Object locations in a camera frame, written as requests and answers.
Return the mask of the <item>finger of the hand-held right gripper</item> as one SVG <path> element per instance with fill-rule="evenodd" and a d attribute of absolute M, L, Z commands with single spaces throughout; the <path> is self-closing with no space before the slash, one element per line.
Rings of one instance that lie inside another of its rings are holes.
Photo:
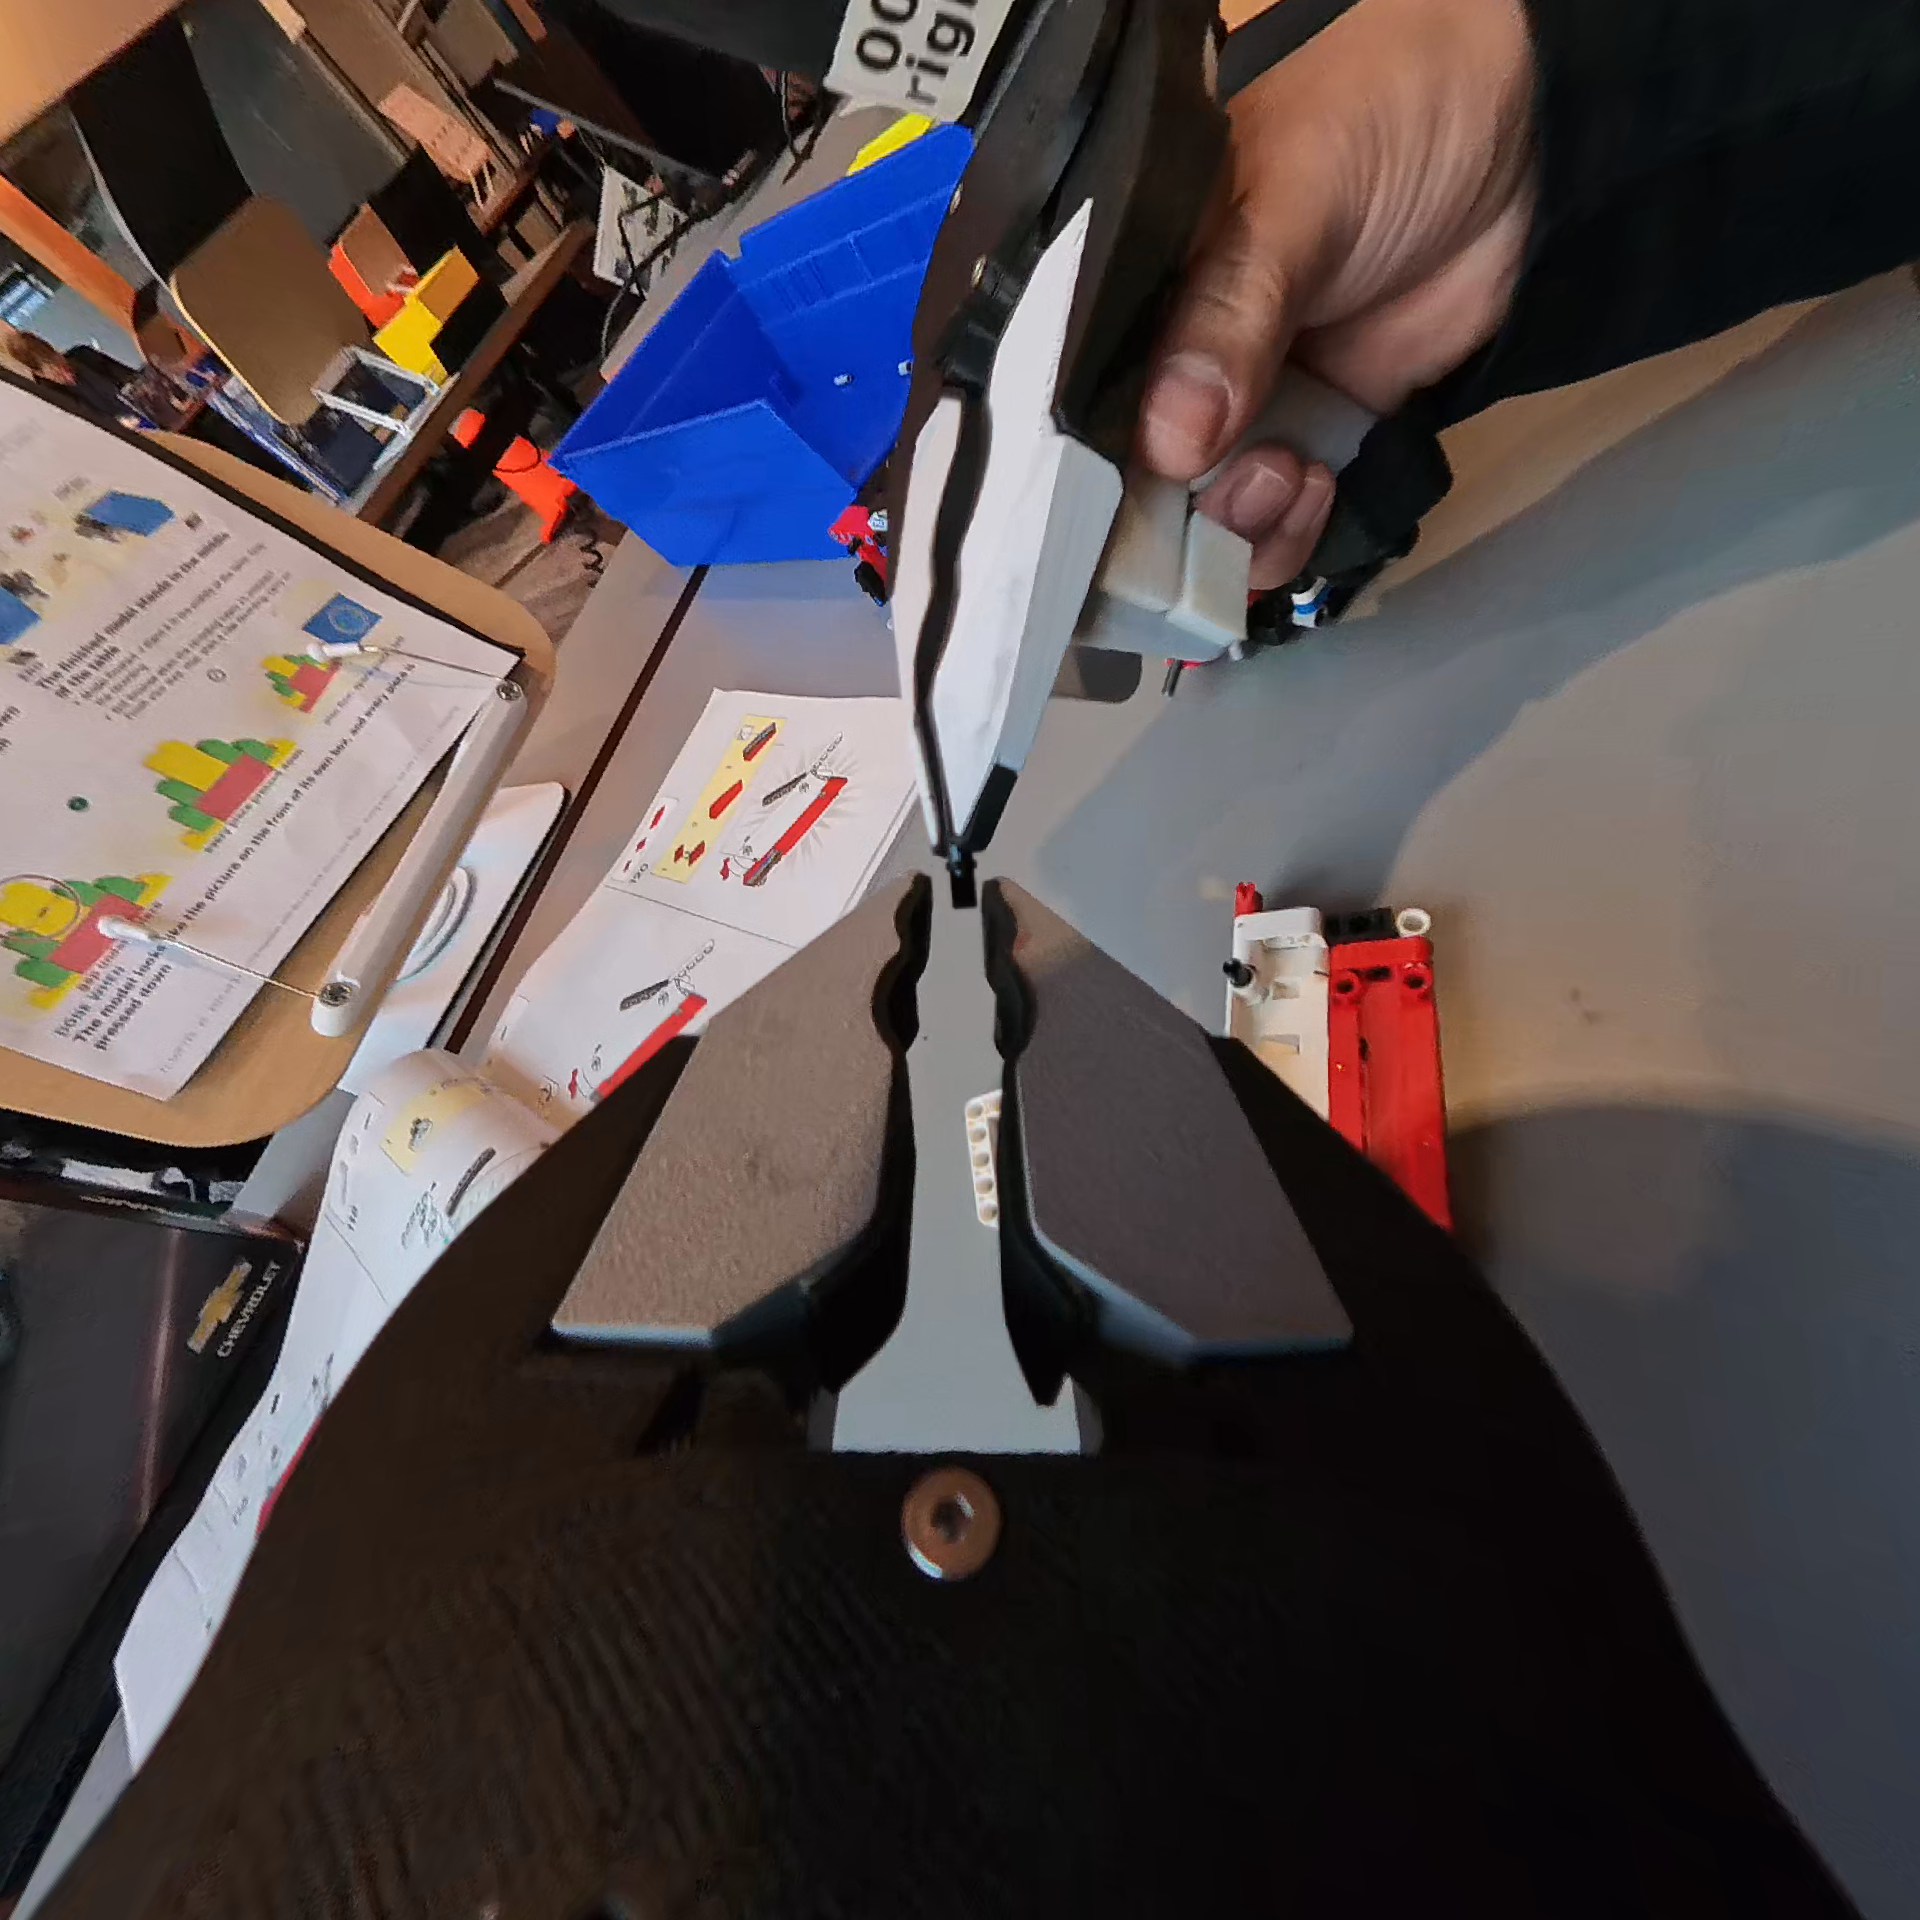
<path fill-rule="evenodd" d="M 908 744 L 918 744 L 918 801 L 926 801 L 926 842 L 947 850 L 938 822 L 938 771 L 926 744 L 926 616 L 929 616 L 929 539 L 938 539 L 938 498 L 947 498 L 947 464 L 958 464 L 958 434 L 966 434 L 966 397 L 938 397 L 908 440 L 908 493 L 896 515 L 896 662 L 899 662 L 899 704 L 908 704 Z"/>
<path fill-rule="evenodd" d="M 1003 818 L 1003 775 L 1027 771 L 1102 539 L 1118 464 L 1058 424 L 1068 320 L 1087 254 L 1080 203 L 1027 270 L 986 363 L 986 474 L 958 544 L 958 607 L 938 649 L 938 855 L 977 855 Z"/>

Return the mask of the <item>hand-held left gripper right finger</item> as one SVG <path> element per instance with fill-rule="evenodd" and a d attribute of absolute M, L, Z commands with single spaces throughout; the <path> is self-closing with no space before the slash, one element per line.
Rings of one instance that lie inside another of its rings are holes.
<path fill-rule="evenodd" d="M 977 888 L 992 986 L 1003 1330 L 1046 1409 L 1096 1360 L 1163 1376 L 1324 1360 L 1353 1316 L 1241 1122 L 1216 1036 L 1007 878 Z"/>

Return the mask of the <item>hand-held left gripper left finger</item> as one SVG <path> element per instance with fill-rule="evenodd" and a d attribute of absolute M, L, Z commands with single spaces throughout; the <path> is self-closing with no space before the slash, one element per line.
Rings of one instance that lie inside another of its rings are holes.
<path fill-rule="evenodd" d="M 896 878 L 695 1043 L 551 1337 L 840 1388 L 908 1295 L 929 878 Z"/>

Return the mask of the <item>toy brick race car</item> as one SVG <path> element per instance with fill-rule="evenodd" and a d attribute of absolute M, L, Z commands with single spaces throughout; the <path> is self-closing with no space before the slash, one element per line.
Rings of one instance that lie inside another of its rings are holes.
<path fill-rule="evenodd" d="M 851 556 L 851 593 L 889 607 L 889 502 L 848 502 L 831 544 Z M 1325 579 L 1298 579 L 1284 593 L 1241 596 L 1241 636 L 1284 649 L 1325 623 Z"/>

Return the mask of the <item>red and white brick panel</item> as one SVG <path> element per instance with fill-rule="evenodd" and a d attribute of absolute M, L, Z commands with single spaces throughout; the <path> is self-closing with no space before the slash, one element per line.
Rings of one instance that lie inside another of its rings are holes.
<path fill-rule="evenodd" d="M 1227 1043 L 1453 1230 L 1433 912 L 1255 912 L 1217 983 Z"/>

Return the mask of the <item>person's right forearm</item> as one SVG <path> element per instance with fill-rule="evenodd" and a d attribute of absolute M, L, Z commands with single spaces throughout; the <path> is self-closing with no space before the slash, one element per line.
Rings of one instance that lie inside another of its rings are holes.
<path fill-rule="evenodd" d="M 1569 392 L 1920 254 L 1913 0 L 1536 0 L 1532 243 L 1433 420 Z"/>

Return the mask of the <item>grey desk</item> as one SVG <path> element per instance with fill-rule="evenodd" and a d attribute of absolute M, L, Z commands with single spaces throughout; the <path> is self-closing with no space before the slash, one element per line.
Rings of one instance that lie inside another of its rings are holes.
<path fill-rule="evenodd" d="M 929 867 L 896 1337 L 551 1337 L 667 1043 L 387 1316 L 47 1910 L 1913 1910 L 1913 284 L 1453 464 L 1363 623 L 1058 700 L 977 860 L 1216 1036 L 1353 1345 L 1027 1388 Z M 1453 1230 L 1227 1043 L 1235 878 L 1433 912 Z"/>

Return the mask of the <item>person's right hand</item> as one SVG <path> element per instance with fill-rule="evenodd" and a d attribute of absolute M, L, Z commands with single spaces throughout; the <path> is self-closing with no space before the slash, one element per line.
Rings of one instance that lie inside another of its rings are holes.
<path fill-rule="evenodd" d="M 1137 455 L 1206 484 L 1196 515 L 1284 593 L 1325 531 L 1333 474 L 1255 440 L 1298 363 L 1363 409 L 1471 363 L 1532 230 L 1522 0 L 1363 0 L 1227 107 L 1227 168 L 1147 347 Z"/>

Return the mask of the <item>blue plastic bin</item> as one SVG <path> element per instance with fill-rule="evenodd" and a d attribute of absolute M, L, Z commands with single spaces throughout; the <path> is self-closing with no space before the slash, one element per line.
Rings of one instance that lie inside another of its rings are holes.
<path fill-rule="evenodd" d="M 973 162 L 929 122 L 716 245 L 556 434 L 597 515 L 675 565 L 831 556 L 918 377 L 918 293 Z"/>

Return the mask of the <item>open instruction booklet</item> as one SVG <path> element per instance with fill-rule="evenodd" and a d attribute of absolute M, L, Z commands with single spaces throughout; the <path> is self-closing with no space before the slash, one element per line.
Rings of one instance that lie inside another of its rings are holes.
<path fill-rule="evenodd" d="M 485 1068 L 380 1068 L 323 1165 L 272 1381 L 118 1647 L 132 1770 L 179 1721 L 322 1414 L 404 1307 L 640 1068 L 840 924 L 918 801 L 899 700 L 716 690 L 625 860 L 524 971 Z"/>

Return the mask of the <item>orange object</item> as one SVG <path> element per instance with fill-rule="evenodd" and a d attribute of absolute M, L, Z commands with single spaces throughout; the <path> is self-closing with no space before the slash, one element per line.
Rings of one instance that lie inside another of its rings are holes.
<path fill-rule="evenodd" d="M 536 515 L 536 539 L 556 544 L 584 493 L 531 434 L 509 434 L 493 474 Z"/>

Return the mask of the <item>wooden document stand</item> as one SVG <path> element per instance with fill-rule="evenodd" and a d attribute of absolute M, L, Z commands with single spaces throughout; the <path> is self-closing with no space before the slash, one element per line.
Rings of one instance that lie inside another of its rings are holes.
<path fill-rule="evenodd" d="M 208 1068 L 179 1098 L 132 1098 L 107 1081 L 82 1081 L 73 1068 L 41 1068 L 20 1051 L 0 1051 L 0 1112 L 6 1122 L 53 1122 L 96 1136 L 132 1136 L 152 1154 L 229 1154 L 254 1136 L 280 1136 L 300 1122 L 357 1054 L 372 1012 L 393 986 L 393 963 L 408 953 L 439 878 L 462 867 L 508 759 L 524 756 L 524 732 L 536 724 L 556 651 L 536 631 L 531 607 L 508 593 L 393 544 L 372 524 L 349 524 L 342 502 L 322 502 L 314 493 L 290 493 L 208 440 L 187 434 L 141 434 L 144 455 L 204 474 L 215 498 L 244 498 L 251 515 L 296 531 L 336 565 L 425 607 L 434 623 L 462 623 L 468 636 L 493 636 L 509 651 L 508 690 L 493 690 L 496 724 L 477 724 L 485 744 L 462 744 L 425 771 L 425 785 L 404 801 L 404 818 L 357 855 L 342 896 L 322 912 L 322 924 L 290 951 L 272 986 L 244 1012 L 244 1029 L 208 1051 Z"/>

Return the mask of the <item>yellow plastic bin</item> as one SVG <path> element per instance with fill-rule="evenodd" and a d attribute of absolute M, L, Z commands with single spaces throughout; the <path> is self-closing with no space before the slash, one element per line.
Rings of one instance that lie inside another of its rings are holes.
<path fill-rule="evenodd" d="M 439 245 L 393 303 L 387 330 L 372 330 L 372 347 L 419 381 L 452 381 L 439 363 L 439 330 L 462 320 L 462 303 L 485 284 L 485 270 L 468 263 L 468 245 Z"/>

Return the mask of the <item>black toy set box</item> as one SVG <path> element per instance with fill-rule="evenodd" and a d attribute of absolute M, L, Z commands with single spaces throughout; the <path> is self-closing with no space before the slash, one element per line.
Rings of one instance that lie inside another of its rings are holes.
<path fill-rule="evenodd" d="M 118 1647 L 272 1376 L 300 1236 L 53 1183 L 0 1195 L 0 1883 L 20 1895 Z"/>

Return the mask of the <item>cardboard sheet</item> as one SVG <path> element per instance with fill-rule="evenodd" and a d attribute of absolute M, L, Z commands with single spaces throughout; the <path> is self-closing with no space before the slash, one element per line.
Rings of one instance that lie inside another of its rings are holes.
<path fill-rule="evenodd" d="M 323 270 L 323 245 L 272 192 L 251 192 L 208 243 L 187 245 L 187 263 L 172 263 L 159 284 L 280 424 L 322 409 L 322 381 L 342 347 L 372 347 L 365 314 Z"/>

